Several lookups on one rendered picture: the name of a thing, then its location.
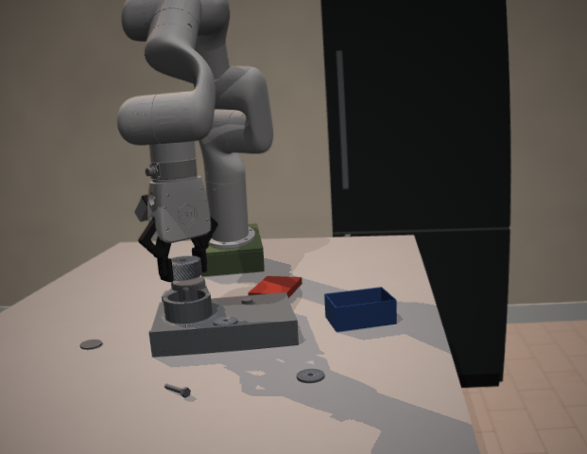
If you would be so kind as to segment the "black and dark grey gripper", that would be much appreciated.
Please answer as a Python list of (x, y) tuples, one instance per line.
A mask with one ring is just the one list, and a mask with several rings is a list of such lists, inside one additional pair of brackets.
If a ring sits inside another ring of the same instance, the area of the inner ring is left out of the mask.
[[(161, 280), (169, 283), (174, 281), (172, 260), (168, 258), (171, 243), (190, 238), (195, 246), (192, 248), (192, 256), (200, 257), (202, 272), (207, 271), (205, 252), (218, 224), (210, 218), (207, 195), (200, 176), (152, 179), (148, 188), (147, 217), (148, 226), (138, 242), (157, 257)], [(156, 245), (151, 239), (157, 240)]]

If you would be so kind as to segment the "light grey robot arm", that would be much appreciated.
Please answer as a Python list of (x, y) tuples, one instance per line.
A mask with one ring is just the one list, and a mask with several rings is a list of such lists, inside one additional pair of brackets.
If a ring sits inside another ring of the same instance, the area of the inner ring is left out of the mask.
[(248, 224), (246, 173), (238, 153), (268, 151), (273, 125), (264, 75), (229, 65), (228, 0), (127, 0), (121, 22), (130, 39), (147, 41), (144, 53), (152, 68), (195, 88), (128, 99), (117, 115), (121, 136), (149, 145), (146, 175), (155, 180), (196, 176), (199, 140), (210, 215), (218, 224), (209, 246), (251, 243), (255, 232)]

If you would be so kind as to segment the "dark grey hex bolt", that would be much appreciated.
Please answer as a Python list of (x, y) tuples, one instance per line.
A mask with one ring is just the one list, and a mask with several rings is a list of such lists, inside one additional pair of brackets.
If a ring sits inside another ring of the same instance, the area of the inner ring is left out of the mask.
[(184, 387), (184, 388), (179, 388), (170, 384), (165, 384), (164, 387), (168, 390), (180, 393), (183, 397), (188, 397), (190, 396), (190, 389), (188, 387)]

